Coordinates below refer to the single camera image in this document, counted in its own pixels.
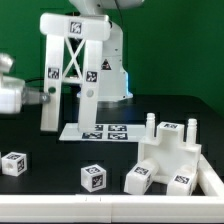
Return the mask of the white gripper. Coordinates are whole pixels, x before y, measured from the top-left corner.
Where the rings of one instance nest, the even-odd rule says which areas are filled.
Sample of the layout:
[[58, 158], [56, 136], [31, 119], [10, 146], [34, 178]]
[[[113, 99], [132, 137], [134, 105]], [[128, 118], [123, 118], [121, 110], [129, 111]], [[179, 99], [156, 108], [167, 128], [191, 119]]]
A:
[[25, 81], [3, 76], [0, 79], [0, 114], [19, 113], [23, 104], [48, 104], [50, 95], [33, 89], [24, 89]]

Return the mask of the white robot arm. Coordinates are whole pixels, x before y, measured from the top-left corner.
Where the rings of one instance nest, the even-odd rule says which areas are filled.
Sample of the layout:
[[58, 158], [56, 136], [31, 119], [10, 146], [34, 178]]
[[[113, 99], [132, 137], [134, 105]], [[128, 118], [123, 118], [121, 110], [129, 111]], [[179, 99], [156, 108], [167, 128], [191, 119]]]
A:
[[[139, 7], [144, 0], [69, 0], [82, 16], [100, 16], [105, 9], [129, 9]], [[122, 66], [123, 31], [115, 23], [110, 23], [110, 38], [103, 45], [102, 54], [102, 81], [117, 83], [128, 75]], [[48, 104], [52, 97], [47, 92], [37, 92], [25, 88], [25, 81], [18, 78], [4, 76], [14, 64], [14, 58], [0, 53], [0, 114], [19, 113], [23, 104]], [[129, 98], [131, 93], [124, 94], [127, 85], [122, 81], [117, 93], [112, 88], [103, 88], [100, 92], [101, 101], [117, 101], [120, 97]]]

